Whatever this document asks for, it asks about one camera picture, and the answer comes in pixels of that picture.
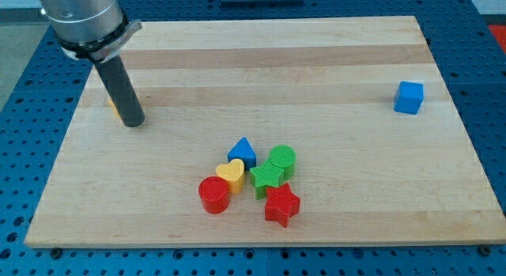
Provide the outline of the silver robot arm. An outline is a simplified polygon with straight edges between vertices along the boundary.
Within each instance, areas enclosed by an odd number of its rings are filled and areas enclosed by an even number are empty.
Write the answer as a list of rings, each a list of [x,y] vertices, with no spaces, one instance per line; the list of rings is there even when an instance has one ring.
[[[104,63],[118,56],[137,31],[139,20],[129,20],[119,0],[40,0],[65,54],[74,60]]]

